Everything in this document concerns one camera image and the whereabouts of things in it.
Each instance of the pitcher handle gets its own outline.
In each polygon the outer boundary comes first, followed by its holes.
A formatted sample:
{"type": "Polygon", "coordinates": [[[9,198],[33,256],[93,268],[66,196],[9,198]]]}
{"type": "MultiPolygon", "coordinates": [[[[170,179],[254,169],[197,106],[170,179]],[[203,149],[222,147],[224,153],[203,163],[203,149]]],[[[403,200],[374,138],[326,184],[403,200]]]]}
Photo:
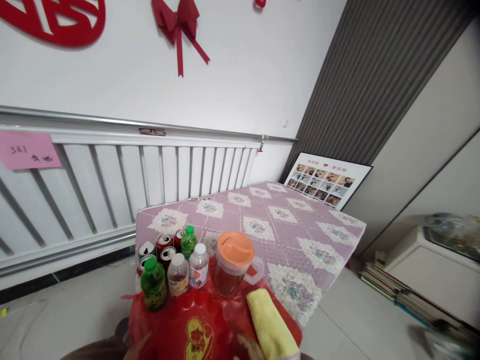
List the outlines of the pitcher handle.
{"type": "Polygon", "coordinates": [[[251,285],[255,285],[264,276],[264,261],[260,257],[254,256],[253,260],[251,261],[251,266],[253,266],[253,268],[256,270],[256,274],[248,275],[246,273],[243,276],[243,280],[251,285]]]}

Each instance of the white cabinet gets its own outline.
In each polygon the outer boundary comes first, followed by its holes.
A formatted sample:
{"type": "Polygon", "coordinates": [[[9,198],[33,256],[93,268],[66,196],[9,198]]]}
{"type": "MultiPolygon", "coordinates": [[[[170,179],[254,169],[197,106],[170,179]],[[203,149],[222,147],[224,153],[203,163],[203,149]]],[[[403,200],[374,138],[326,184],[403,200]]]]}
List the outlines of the white cabinet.
{"type": "Polygon", "coordinates": [[[410,232],[389,254],[385,271],[457,318],[479,328],[480,264],[410,232]]]}

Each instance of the plastic bottle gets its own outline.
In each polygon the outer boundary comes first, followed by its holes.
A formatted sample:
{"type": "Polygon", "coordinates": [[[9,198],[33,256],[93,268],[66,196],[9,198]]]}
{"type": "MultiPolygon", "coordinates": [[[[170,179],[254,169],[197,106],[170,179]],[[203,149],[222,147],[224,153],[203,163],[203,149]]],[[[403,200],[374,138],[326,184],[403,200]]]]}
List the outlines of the plastic bottle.
{"type": "Polygon", "coordinates": [[[190,286],[200,289],[207,282],[209,272],[209,255],[204,244],[195,245],[195,250],[190,256],[190,286]]]}
{"type": "Polygon", "coordinates": [[[194,235],[194,227],[189,225],[185,229],[185,235],[181,237],[181,253],[185,259],[190,259],[190,255],[194,252],[195,245],[197,245],[197,237],[194,235]]]}
{"type": "Polygon", "coordinates": [[[186,292],[189,288],[189,262],[183,254],[175,254],[166,272],[170,295],[174,298],[186,292]]]}
{"type": "Polygon", "coordinates": [[[165,270],[156,258],[151,257],[145,261],[140,287],[145,293],[145,306],[148,311],[157,311],[165,304],[167,300],[165,270]]]}

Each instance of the black baseboard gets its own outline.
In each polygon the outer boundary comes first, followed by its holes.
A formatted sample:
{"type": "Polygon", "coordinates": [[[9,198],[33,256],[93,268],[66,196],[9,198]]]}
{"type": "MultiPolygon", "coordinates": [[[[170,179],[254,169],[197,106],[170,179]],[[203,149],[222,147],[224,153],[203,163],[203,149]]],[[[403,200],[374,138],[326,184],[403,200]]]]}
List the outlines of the black baseboard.
{"type": "Polygon", "coordinates": [[[135,246],[132,245],[106,255],[96,257],[92,260],[84,261],[77,265],[67,267],[63,270],[23,282],[4,290],[0,290],[0,304],[5,304],[11,302],[12,300],[36,293],[39,290],[51,287],[52,285],[64,282],[68,279],[76,278],[77,276],[89,273],[98,268],[117,262],[118,260],[129,258],[134,254],[135,246]]]}

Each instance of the green tea bottle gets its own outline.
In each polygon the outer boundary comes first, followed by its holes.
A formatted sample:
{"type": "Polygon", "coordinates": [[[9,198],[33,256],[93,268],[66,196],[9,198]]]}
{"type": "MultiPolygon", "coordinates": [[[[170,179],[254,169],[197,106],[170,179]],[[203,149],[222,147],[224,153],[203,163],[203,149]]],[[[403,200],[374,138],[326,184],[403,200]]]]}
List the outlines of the green tea bottle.
{"type": "Polygon", "coordinates": [[[194,235],[194,227],[189,225],[185,229],[185,235],[181,237],[181,253],[185,259],[190,259],[190,255],[194,252],[195,245],[197,245],[197,237],[194,235]]]}
{"type": "Polygon", "coordinates": [[[145,306],[148,311],[159,310],[167,300],[167,282],[164,267],[154,257],[145,261],[140,277],[140,287],[145,293],[145,306]]]}

